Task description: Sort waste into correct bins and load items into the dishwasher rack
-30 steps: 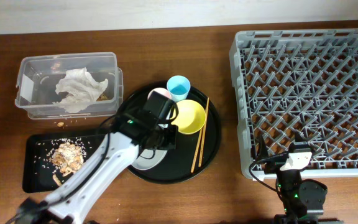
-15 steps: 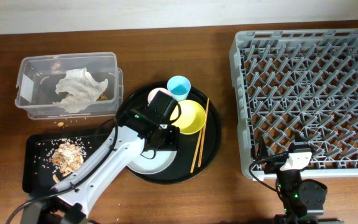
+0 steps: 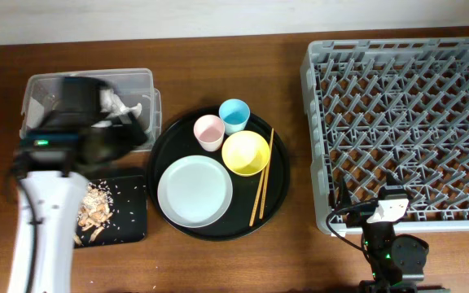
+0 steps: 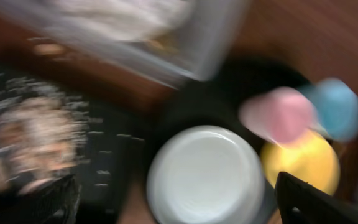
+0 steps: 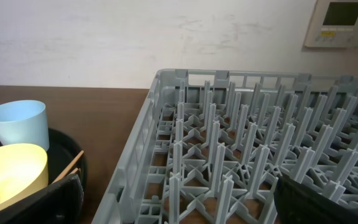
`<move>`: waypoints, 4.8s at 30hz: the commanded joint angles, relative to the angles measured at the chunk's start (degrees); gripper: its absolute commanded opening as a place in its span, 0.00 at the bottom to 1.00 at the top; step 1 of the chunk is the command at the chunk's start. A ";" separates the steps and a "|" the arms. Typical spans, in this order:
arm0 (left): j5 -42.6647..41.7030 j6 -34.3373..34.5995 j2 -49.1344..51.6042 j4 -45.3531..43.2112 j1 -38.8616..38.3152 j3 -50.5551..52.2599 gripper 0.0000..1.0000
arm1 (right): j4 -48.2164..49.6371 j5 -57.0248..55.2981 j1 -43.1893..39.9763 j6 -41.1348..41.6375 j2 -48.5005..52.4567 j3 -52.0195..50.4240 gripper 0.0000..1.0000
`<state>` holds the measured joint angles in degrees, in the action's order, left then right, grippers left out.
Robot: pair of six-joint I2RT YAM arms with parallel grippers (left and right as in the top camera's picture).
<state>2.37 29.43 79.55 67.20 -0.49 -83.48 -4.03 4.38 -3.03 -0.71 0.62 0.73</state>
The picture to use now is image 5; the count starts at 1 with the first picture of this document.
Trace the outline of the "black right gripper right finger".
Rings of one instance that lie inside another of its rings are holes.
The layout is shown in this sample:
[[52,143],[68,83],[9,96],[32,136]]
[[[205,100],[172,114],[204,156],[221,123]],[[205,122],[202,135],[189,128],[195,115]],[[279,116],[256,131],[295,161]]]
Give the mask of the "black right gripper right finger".
[[358,224],[358,214],[287,176],[278,178],[273,196],[281,224]]

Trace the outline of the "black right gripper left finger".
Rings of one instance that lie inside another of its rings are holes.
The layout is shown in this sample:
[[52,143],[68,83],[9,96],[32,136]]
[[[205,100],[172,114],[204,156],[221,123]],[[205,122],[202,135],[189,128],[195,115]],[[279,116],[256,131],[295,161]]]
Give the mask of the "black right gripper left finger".
[[0,224],[76,223],[84,191],[77,174],[39,190],[0,211]]

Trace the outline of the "yellow bowl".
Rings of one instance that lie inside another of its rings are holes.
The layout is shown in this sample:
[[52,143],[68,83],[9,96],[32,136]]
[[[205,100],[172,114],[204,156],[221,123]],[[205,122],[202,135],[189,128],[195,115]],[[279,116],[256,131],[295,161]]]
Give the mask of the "yellow bowl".
[[0,147],[0,211],[48,185],[47,152],[35,144]]

